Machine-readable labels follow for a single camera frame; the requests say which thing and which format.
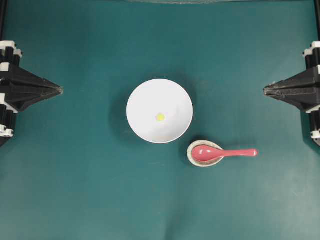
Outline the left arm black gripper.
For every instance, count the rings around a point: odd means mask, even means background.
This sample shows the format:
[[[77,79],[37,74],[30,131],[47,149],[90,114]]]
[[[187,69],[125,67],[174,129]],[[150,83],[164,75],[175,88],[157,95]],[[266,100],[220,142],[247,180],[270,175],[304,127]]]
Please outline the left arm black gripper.
[[[59,96],[62,88],[45,78],[38,77],[19,67],[23,53],[14,41],[0,42],[0,146],[14,135],[17,114],[31,105]],[[10,81],[22,86],[48,88],[40,92],[9,91]]]

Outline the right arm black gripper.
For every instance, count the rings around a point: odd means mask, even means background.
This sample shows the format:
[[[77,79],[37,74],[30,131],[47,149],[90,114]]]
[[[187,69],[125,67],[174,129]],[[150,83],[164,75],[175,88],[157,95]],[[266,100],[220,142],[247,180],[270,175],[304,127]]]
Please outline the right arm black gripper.
[[[263,89],[264,95],[293,105],[309,116],[310,137],[320,145],[320,42],[314,41],[303,52],[305,71],[288,79],[269,84]],[[284,90],[297,88],[315,90]]]

